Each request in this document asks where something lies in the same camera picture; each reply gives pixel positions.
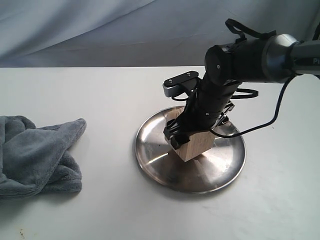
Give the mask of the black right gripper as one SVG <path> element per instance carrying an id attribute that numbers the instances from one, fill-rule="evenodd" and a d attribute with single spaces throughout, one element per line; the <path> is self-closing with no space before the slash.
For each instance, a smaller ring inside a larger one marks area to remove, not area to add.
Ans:
<path id="1" fill-rule="evenodd" d="M 173 149 L 179 149 L 190 141 L 190 137 L 196 133 L 207 132 L 222 126 L 229 121 L 227 113 L 233 110 L 235 105 L 229 101 L 221 112 L 209 112 L 200 108 L 190 107 L 169 120 L 163 133 L 170 140 Z"/>

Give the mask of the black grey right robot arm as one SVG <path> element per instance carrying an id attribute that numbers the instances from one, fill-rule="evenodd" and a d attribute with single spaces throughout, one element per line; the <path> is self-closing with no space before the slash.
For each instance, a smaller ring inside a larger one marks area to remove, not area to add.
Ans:
<path id="1" fill-rule="evenodd" d="M 164 127 L 174 149 L 193 134 L 213 132 L 227 122 L 232 100 L 250 99 L 258 91 L 240 88 L 242 83 L 278 83 L 286 88 L 297 76 L 320 75 L 320 31 L 312 40 L 297 40 L 276 31 L 260 33 L 227 19 L 225 25 L 238 35 L 234 43 L 214 45 L 205 54 L 205 74 L 189 71 L 164 81 L 166 97 L 175 101 L 186 94 L 183 112 Z"/>

